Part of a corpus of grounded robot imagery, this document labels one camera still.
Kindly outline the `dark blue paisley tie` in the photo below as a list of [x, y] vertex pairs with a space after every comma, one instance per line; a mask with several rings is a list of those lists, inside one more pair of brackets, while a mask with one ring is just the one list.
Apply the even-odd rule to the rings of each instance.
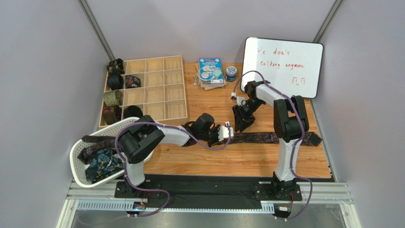
[[[317, 147], [322, 141], [323, 139], [315, 132], [307, 132], [304, 135], [301, 145]], [[279, 144], [279, 138], [275, 132], [235, 133], [229, 144], [236, 143]]]

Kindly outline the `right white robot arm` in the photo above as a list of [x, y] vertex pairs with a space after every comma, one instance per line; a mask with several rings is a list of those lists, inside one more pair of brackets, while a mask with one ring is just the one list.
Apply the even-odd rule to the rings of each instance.
[[288, 97], [270, 86], [269, 82], [250, 81], [245, 85], [248, 99], [231, 93], [236, 102], [232, 108], [235, 119], [235, 131], [243, 132], [254, 121], [254, 112], [264, 104], [273, 107], [274, 132], [279, 139], [280, 151], [277, 168], [273, 173], [271, 193], [281, 199], [296, 191], [297, 175], [295, 165], [298, 148], [308, 131], [309, 124], [305, 103], [301, 96]]

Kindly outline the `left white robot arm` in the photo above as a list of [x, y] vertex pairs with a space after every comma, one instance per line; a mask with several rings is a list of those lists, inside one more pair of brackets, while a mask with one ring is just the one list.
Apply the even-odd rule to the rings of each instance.
[[137, 189], [145, 181], [145, 159], [158, 145], [188, 147], [199, 144], [215, 151], [215, 145], [221, 144], [220, 148], [224, 149], [233, 137], [230, 123], [216, 125], [210, 114], [202, 114], [197, 120], [179, 126], [162, 124], [144, 115], [117, 134], [115, 149], [123, 160], [125, 180]]

